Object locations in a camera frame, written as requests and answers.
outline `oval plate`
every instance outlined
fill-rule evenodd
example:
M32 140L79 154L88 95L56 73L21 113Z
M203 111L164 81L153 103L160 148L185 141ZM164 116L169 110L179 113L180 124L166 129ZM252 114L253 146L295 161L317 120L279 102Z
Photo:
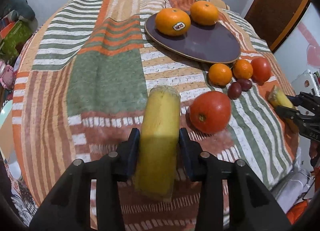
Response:
M156 14L145 22L146 33L158 44L187 58L209 63L231 63L240 56L240 45L234 35L220 23L201 26L191 20L188 32L167 36L156 29Z

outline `orange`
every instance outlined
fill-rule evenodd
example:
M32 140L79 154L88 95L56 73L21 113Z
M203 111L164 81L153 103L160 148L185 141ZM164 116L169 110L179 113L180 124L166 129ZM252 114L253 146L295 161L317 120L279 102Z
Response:
M233 74L237 79L250 79L253 74L253 68L247 60L239 59L233 66Z
M215 5L204 0L192 4L190 15L193 21L203 26L214 25L219 19L219 11Z
M226 86L231 78L231 69L223 63L216 63L209 69L209 79L213 85Z
M189 15L176 8L162 9L156 15L156 29L169 36L183 35L190 27Z

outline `door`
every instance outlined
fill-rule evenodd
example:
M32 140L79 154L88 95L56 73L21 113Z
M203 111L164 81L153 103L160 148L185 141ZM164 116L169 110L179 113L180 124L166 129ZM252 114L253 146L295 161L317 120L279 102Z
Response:
M309 0L254 0L245 19L275 52L297 25L309 3Z

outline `patchwork tablecloth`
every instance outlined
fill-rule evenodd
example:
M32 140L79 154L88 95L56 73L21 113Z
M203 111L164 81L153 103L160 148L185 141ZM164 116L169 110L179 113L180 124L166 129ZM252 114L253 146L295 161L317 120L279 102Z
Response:
M188 121L193 99L221 91L207 81L208 64L160 47L144 32L146 19L163 8L189 10L196 0L71 0L26 44L13 94L13 130L21 170L37 204L75 158L85 162L114 151L140 128L151 88L174 86L181 95L181 127L221 160L244 159L271 189L291 169L298 137L275 115L265 97L273 85L294 94L273 54L252 26L222 0L206 0L220 11L219 23L239 41L240 59L266 57L273 75L232 104L229 125L215 135ZM136 193L119 183L127 230L181 230L195 222L201 185L192 186L178 166L171 203ZM228 187L224 183L225 220ZM95 182L91 217L96 227Z

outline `red tomato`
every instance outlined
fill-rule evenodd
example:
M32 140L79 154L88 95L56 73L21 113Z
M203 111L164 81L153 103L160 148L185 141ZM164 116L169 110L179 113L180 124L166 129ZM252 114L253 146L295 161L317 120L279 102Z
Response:
M258 57L251 62L253 68L252 79L257 83L265 83L271 77L271 66L264 57Z
M231 103L227 95L209 91L197 97L190 106L190 121L206 134L222 131L231 117Z

